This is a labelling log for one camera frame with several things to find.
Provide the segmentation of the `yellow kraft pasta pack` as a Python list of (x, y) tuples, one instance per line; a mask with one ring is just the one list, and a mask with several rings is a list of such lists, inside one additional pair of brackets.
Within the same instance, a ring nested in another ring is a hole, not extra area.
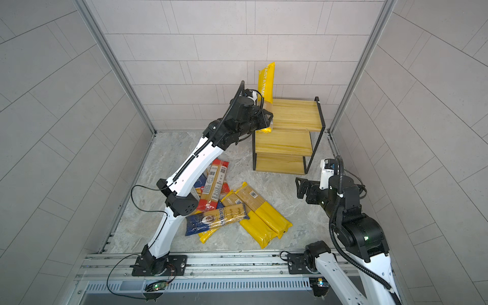
[(221, 202), (225, 207), (242, 205), (245, 208), (247, 216), (240, 221), (240, 224), (262, 249), (277, 237), (277, 234), (233, 190), (224, 196)]
[(259, 218), (268, 225), (278, 239), (292, 227), (292, 223), (282, 216), (269, 202), (267, 202), (253, 187), (244, 182), (236, 191), (237, 196), (245, 202)]

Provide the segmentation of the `blue clear spaghetti pack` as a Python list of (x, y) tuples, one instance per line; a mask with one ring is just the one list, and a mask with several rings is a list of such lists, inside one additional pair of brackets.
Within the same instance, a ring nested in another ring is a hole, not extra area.
[(186, 219), (185, 235), (191, 236), (214, 230), (227, 224), (248, 220), (249, 216), (245, 205), (240, 203), (191, 215), (186, 217)]

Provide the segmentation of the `yellow pasta pack wholewheat spaghetti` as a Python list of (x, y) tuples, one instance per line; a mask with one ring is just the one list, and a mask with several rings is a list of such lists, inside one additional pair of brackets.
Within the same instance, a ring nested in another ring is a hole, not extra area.
[(273, 110), (273, 86), (275, 76), (275, 63), (272, 62), (259, 71), (258, 91), (264, 97), (263, 109), (269, 113)]

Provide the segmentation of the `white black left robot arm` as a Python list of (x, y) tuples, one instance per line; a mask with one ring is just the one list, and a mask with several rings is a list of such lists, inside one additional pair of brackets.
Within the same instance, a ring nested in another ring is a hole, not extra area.
[(240, 83), (223, 117), (208, 125), (196, 148), (172, 176), (158, 181), (156, 190), (165, 196), (163, 218), (152, 239), (135, 255), (132, 276), (159, 276), (170, 270), (172, 241), (184, 217), (198, 206), (191, 194), (197, 179), (230, 145), (238, 144), (244, 135), (270, 127), (272, 119), (273, 114), (264, 109), (263, 95)]

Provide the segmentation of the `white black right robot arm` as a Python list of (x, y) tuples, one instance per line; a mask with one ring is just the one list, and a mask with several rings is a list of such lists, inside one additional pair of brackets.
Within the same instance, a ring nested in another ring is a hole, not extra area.
[(386, 235), (363, 213), (366, 187), (347, 175), (341, 156), (322, 160), (319, 181), (297, 178), (297, 197), (319, 205), (329, 218), (332, 245), (316, 241), (302, 254), (287, 253), (292, 275), (309, 275), (316, 297), (333, 290), (342, 304), (401, 304)]

